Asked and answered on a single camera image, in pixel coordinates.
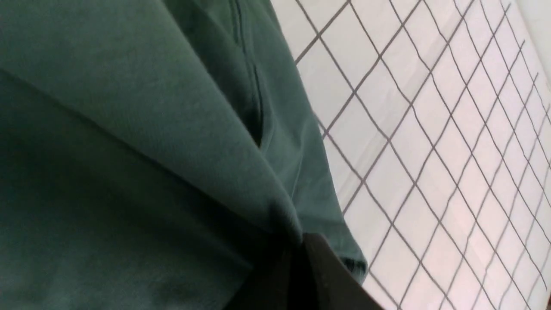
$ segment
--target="green fabric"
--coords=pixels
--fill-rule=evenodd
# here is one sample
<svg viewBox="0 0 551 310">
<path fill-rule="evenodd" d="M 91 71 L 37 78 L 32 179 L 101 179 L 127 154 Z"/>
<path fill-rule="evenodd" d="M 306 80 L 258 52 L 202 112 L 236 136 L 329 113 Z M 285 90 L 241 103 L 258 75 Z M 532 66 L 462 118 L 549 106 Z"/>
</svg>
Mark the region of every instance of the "green fabric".
<svg viewBox="0 0 551 310">
<path fill-rule="evenodd" d="M 0 309 L 221 309 L 273 236 L 364 277 L 267 0 L 0 1 Z"/>
</svg>

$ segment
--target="black strap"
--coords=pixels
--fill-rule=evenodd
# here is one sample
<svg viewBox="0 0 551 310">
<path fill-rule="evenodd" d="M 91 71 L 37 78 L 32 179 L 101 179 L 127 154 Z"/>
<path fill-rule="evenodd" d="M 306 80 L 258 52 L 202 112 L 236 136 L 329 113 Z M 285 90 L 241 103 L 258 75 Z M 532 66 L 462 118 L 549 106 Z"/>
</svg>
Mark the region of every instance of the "black strap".
<svg viewBox="0 0 551 310">
<path fill-rule="evenodd" d="M 302 246 L 273 247 L 226 310 L 379 310 L 320 234 L 305 234 Z"/>
</svg>

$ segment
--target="white surface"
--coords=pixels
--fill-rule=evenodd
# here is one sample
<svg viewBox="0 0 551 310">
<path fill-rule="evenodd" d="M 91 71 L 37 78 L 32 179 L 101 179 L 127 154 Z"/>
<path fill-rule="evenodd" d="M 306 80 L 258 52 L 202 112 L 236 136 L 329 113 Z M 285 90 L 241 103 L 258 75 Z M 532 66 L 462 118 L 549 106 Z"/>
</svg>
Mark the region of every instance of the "white surface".
<svg viewBox="0 0 551 310">
<path fill-rule="evenodd" d="M 385 309 L 544 309 L 551 94 L 516 5 L 272 2 L 364 289 Z"/>
<path fill-rule="evenodd" d="M 547 76 L 551 74 L 551 2 L 516 0 Z"/>
</svg>

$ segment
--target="dark fabric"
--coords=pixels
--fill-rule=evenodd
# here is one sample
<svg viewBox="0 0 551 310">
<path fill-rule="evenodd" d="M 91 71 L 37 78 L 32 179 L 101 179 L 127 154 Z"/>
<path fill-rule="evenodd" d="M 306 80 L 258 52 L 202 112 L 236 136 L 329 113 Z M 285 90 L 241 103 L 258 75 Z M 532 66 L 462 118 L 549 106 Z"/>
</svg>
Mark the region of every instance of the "dark fabric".
<svg viewBox="0 0 551 310">
<path fill-rule="evenodd" d="M 304 232 L 363 279 L 267 0 L 0 1 L 0 309 L 221 309 Z"/>
<path fill-rule="evenodd" d="M 323 236 L 305 234 L 299 249 L 276 247 L 258 264 L 226 310 L 379 310 Z"/>
</svg>

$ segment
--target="green sweatshirt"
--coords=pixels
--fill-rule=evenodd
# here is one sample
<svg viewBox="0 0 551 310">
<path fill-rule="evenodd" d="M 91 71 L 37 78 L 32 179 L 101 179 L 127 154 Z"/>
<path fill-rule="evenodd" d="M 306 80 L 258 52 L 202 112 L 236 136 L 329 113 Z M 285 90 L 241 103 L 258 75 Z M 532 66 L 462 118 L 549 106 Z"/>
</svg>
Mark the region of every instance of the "green sweatshirt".
<svg viewBox="0 0 551 310">
<path fill-rule="evenodd" d="M 268 0 L 0 1 L 0 309 L 222 309 L 305 232 L 363 279 Z"/>
</svg>

